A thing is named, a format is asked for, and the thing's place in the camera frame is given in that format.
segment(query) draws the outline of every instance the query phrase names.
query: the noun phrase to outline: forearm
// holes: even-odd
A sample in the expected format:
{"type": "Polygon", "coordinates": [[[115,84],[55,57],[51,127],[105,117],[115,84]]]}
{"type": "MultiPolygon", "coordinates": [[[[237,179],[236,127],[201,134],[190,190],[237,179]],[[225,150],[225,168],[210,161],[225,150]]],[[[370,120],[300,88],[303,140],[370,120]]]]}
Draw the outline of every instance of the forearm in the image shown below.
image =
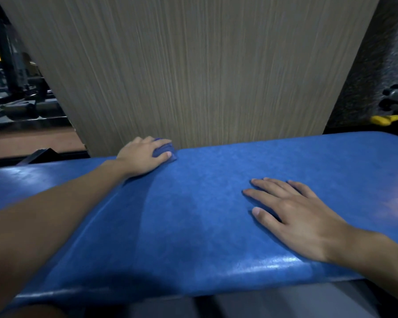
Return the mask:
{"type": "Polygon", "coordinates": [[[16,293],[124,179],[115,161],[0,211],[1,293],[16,293]]]}
{"type": "Polygon", "coordinates": [[[360,273],[398,298],[398,244],[387,236],[352,228],[333,262],[360,273]]]}

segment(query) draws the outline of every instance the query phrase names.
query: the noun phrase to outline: wood grain panel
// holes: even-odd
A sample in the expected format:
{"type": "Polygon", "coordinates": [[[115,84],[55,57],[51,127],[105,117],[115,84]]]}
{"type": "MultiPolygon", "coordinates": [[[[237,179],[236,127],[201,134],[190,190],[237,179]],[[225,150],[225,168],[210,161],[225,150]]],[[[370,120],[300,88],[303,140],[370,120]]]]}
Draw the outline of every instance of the wood grain panel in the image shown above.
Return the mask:
{"type": "Polygon", "coordinates": [[[321,134],[378,0],[0,0],[90,154],[321,134]]]}

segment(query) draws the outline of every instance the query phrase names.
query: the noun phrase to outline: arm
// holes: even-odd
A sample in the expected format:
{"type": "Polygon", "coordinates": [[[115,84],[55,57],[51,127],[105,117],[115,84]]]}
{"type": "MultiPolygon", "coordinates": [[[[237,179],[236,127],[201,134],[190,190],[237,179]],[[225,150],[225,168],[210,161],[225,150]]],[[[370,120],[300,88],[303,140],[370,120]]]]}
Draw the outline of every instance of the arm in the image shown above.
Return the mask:
{"type": "Polygon", "coordinates": [[[252,184],[264,191],[244,194],[272,208],[252,214],[292,250],[312,260],[352,269],[398,298],[398,244],[387,236],[357,229],[328,208],[302,183],[264,178],[252,184]]]}
{"type": "Polygon", "coordinates": [[[116,160],[105,161],[90,173],[1,210],[0,310],[112,188],[168,160],[168,152],[157,158],[152,153],[169,142],[137,137],[119,152],[116,160]]]}

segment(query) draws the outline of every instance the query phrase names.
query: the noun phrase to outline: blue vinyl surface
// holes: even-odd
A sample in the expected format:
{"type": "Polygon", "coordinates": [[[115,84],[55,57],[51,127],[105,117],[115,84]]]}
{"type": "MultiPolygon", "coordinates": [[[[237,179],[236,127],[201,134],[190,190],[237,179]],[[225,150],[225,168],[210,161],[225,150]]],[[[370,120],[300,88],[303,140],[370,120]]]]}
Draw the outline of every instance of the blue vinyl surface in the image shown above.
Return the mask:
{"type": "MultiPolygon", "coordinates": [[[[292,253],[257,224],[249,180],[296,180],[350,224],[398,242],[398,137],[379,132],[184,149],[109,194],[13,305],[111,304],[358,278],[292,253]]],[[[0,169],[0,209],[105,158],[0,169]]]]}

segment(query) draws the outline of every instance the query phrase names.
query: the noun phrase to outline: yellow handle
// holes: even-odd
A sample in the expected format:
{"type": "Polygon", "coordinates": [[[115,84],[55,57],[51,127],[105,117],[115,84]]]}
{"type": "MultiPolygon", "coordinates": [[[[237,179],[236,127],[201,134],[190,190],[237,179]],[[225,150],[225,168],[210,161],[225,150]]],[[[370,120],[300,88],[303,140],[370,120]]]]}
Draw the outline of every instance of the yellow handle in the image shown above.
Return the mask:
{"type": "Polygon", "coordinates": [[[372,116],[370,118],[370,122],[379,126],[389,126],[392,122],[396,122],[398,120],[398,115],[389,115],[389,116],[372,116]]]}

